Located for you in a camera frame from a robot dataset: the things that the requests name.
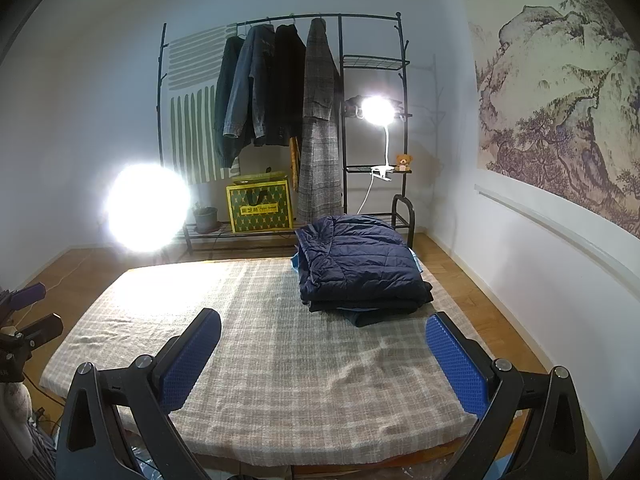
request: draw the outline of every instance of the yellow box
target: yellow box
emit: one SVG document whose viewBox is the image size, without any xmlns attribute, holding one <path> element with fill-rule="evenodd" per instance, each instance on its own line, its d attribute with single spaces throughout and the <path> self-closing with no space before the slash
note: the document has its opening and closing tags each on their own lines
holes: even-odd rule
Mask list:
<svg viewBox="0 0 640 480">
<path fill-rule="evenodd" d="M 288 180 L 227 186 L 226 199 L 235 233 L 293 229 Z"/>
</svg>

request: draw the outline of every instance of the mattress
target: mattress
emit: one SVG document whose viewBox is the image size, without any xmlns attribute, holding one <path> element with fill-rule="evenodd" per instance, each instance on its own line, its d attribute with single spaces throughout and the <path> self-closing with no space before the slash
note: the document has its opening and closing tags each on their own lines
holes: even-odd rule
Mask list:
<svg viewBox="0 0 640 480">
<path fill-rule="evenodd" d="M 71 329 L 40 384 L 65 397 L 80 363 L 127 367 L 209 307 L 220 313 L 222 338 L 170 415 L 192 452 L 273 466 L 374 463 L 428 449 L 476 421 L 425 345 L 428 315 L 446 312 L 487 348 L 433 275 L 422 276 L 433 305 L 356 328 L 332 312 L 308 312 L 288 258 L 129 270 Z"/>
</svg>

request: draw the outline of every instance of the bag handle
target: bag handle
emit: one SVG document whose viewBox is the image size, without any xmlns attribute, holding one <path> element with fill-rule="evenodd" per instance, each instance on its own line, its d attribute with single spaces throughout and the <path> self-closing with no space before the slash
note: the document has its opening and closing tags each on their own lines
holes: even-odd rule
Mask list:
<svg viewBox="0 0 640 480">
<path fill-rule="evenodd" d="M 258 193 L 258 196 L 255 199 L 255 203 L 252 203 L 252 197 L 254 196 L 254 190 L 249 188 L 246 190 L 246 201 L 249 203 L 249 205 L 251 206 L 255 206 L 258 204 L 261 204 L 265 198 L 267 198 L 267 190 L 266 189 L 261 189 L 260 193 Z"/>
</svg>

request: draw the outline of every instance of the folded navy puffer jacket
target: folded navy puffer jacket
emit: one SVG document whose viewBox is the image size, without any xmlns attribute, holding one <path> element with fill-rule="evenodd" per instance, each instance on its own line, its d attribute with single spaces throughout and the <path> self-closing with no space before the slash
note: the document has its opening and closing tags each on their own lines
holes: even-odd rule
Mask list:
<svg viewBox="0 0 640 480">
<path fill-rule="evenodd" d="M 433 301 L 406 243 L 372 216 L 326 216 L 296 229 L 300 298 L 310 311 L 418 308 Z"/>
</svg>

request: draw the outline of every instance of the blue gripper pad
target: blue gripper pad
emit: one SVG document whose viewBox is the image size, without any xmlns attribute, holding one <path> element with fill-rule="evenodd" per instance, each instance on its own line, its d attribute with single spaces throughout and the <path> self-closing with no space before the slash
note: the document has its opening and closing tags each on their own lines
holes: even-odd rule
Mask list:
<svg viewBox="0 0 640 480">
<path fill-rule="evenodd" d="M 162 357 L 158 373 L 158 404 L 169 414 L 179 410 L 220 341 L 220 314 L 204 308 Z"/>
<path fill-rule="evenodd" d="M 425 328 L 426 343 L 447 377 L 462 408 L 481 418 L 489 408 L 486 380 L 450 330 L 431 316 Z"/>
</svg>

